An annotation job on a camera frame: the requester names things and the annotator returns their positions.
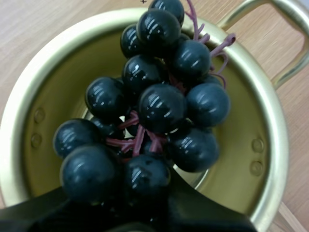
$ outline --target wooden surface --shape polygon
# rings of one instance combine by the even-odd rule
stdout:
[[[216,23],[242,0],[193,2],[199,17]],[[0,115],[26,64],[61,31],[105,11],[147,5],[140,0],[0,0]],[[256,9],[230,31],[270,77],[291,61],[303,43],[302,36],[270,6]],[[308,73],[306,67],[278,90],[290,131],[291,155],[284,203],[270,228],[272,232],[309,231]]]

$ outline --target gold pot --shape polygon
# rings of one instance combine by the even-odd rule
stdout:
[[[270,226],[281,202],[288,172],[288,135],[275,92],[309,62],[309,13],[290,0],[247,0],[219,25],[204,23],[210,48],[220,44],[240,18],[271,3],[306,39],[303,51],[272,83],[239,43],[226,48],[224,71],[231,113],[215,129],[221,146],[219,161],[206,173],[179,173],[214,201],[250,216],[259,231]],[[7,206],[42,195],[60,185],[61,160],[52,138],[56,128],[73,117],[87,117],[86,87],[96,77],[118,77],[125,58],[119,39],[136,23],[144,8],[96,15],[67,29],[47,44],[19,77],[5,107],[0,141],[0,186]],[[193,33],[186,18],[183,30]],[[214,64],[222,61],[215,59]]]

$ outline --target grape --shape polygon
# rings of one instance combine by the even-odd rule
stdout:
[[[145,54],[146,48],[136,35],[136,24],[128,26],[121,35],[120,46],[126,58],[131,58],[138,54]]]
[[[209,130],[188,125],[168,136],[167,149],[175,164],[185,172],[202,172],[219,158],[219,146]]]
[[[93,81],[87,88],[85,101],[89,111],[105,122],[113,122],[128,110],[124,86],[110,77],[101,77]]]
[[[218,84],[201,84],[186,96],[189,118],[199,126],[213,127],[222,123],[230,111],[230,99]]]
[[[198,84],[203,83],[213,83],[217,84],[219,86],[222,86],[222,83],[216,78],[215,76],[212,76],[211,74],[203,75],[201,79],[199,79]]]
[[[119,130],[117,126],[122,123],[119,118],[116,118],[113,123],[105,123],[103,120],[93,117],[90,120],[96,127],[99,129],[102,138],[113,138],[113,139],[124,139],[125,138],[125,130]]]
[[[151,56],[137,55],[125,64],[122,79],[125,87],[139,96],[147,87],[168,79],[168,76],[161,61]]]
[[[177,18],[180,26],[183,25],[184,8],[179,0],[154,0],[149,6],[149,9],[153,8],[170,12]]]
[[[186,34],[181,33],[179,39],[178,39],[178,45],[180,45],[181,43],[190,40],[190,37],[187,36]]]
[[[61,185],[71,200],[97,204],[119,187],[121,166],[115,153],[104,145],[84,145],[67,156],[60,175]]]
[[[100,132],[86,119],[71,119],[61,124],[55,132],[53,145],[58,156],[65,158],[70,152],[85,144],[99,143]]]
[[[181,28],[177,18],[167,11],[151,9],[145,12],[136,26],[138,38],[152,55],[166,57],[177,45]]]
[[[153,207],[168,192],[170,172],[159,158],[140,155],[125,164],[124,195],[136,208]]]
[[[186,119],[187,105],[175,87],[156,84],[148,87],[138,102],[140,124],[154,133],[177,129]]]
[[[211,55],[204,44],[188,40],[178,46],[171,56],[170,65],[177,79],[192,83],[210,70]]]

